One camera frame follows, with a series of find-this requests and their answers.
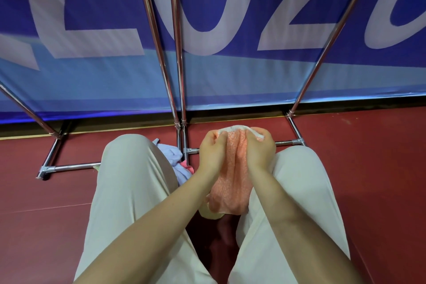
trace pink towel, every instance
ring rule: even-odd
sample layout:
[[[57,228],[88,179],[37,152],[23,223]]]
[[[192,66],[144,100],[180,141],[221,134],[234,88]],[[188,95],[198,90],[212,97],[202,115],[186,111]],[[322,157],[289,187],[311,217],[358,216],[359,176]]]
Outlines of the pink towel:
[[[263,135],[242,125],[217,132],[216,136],[219,136],[221,131],[227,131],[228,138],[226,157],[219,178],[206,198],[211,212],[241,215],[248,211],[248,200],[253,185],[248,177],[246,129],[253,132],[258,140],[263,140]]]

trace floor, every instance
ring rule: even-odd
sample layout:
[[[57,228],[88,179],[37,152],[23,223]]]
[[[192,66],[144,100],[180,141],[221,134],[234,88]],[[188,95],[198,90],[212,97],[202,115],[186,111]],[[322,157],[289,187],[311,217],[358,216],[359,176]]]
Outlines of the floor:
[[[426,107],[308,115],[295,121],[328,172],[361,273],[374,284],[426,283]],[[278,117],[194,124],[189,144],[198,147],[206,131],[233,124],[267,128],[275,140],[294,137],[285,118]],[[176,143],[173,126],[131,132]],[[99,161],[105,145],[124,133],[129,131],[71,135],[58,164]],[[0,141],[0,283],[72,282],[96,171],[36,180],[51,144],[50,137]],[[191,164],[197,167],[196,155]],[[196,215],[187,228],[218,283],[226,283],[238,253],[237,222],[232,216],[212,222]]]

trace thigh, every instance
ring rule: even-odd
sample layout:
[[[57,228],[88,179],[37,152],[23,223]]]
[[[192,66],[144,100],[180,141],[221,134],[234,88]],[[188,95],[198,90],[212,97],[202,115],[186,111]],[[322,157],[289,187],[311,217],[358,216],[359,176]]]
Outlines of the thigh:
[[[102,155],[75,278],[127,227],[177,187],[172,166],[146,137],[128,134],[110,142]],[[184,231],[152,282],[180,283],[193,279],[214,283]]]
[[[345,235],[333,189],[315,152],[304,146],[292,146],[277,154],[274,176],[286,192],[349,256]],[[285,260],[272,228],[254,189],[249,212],[242,216],[237,229],[241,245],[230,275],[230,283],[297,283]]]

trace beige trousers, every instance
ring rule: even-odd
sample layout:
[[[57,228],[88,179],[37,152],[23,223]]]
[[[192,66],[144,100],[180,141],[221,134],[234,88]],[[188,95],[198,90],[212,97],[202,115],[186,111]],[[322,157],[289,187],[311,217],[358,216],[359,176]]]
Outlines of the beige trousers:
[[[122,135],[102,155],[77,278],[127,227],[177,189],[171,165],[147,138]],[[293,146],[277,154],[274,176],[299,205],[349,256],[345,229],[333,189],[314,151]],[[237,228],[240,246],[230,284],[297,283],[254,189],[249,212]],[[152,283],[216,283],[198,259],[186,231],[157,270]]]

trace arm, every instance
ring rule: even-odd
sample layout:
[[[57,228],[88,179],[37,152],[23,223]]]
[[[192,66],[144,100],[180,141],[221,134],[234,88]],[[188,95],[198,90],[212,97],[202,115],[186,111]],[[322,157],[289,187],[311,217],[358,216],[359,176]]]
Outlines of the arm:
[[[148,282],[215,183],[225,157],[226,138],[222,133],[215,140],[210,131],[200,146],[197,172],[121,233],[75,284]]]
[[[250,179],[274,235],[296,280],[300,284],[364,283],[348,257],[299,207],[269,172],[275,156],[270,133],[259,142],[247,132]]]

